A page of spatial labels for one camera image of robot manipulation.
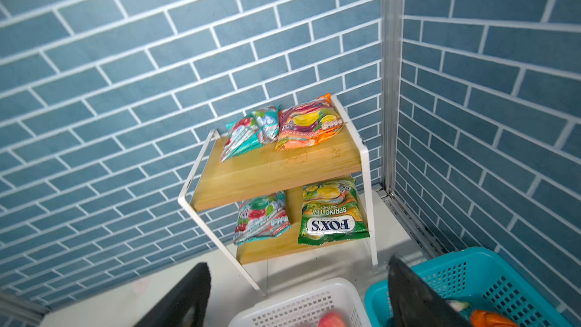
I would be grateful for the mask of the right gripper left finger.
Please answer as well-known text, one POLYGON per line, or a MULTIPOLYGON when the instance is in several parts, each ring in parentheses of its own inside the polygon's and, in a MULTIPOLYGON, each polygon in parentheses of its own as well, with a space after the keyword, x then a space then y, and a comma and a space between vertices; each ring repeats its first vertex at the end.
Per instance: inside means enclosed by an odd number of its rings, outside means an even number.
POLYGON ((198 263, 135 326, 202 327, 210 292, 210 268, 198 263))

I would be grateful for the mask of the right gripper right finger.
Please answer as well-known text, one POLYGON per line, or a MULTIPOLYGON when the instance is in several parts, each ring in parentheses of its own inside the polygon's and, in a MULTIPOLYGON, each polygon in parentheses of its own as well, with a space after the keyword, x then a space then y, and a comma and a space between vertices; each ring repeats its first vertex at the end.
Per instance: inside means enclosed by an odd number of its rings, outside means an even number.
POLYGON ((471 326, 397 256, 388 263, 393 326, 471 326))

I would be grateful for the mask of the teal snack bag top shelf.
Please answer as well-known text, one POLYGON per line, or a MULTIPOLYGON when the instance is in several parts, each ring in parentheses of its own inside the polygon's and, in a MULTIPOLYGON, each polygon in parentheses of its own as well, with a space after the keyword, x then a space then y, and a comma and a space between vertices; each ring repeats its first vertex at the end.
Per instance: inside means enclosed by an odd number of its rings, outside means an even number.
POLYGON ((280 107, 271 105, 252 111, 227 126, 228 133, 220 161, 248 153, 278 139, 280 107))

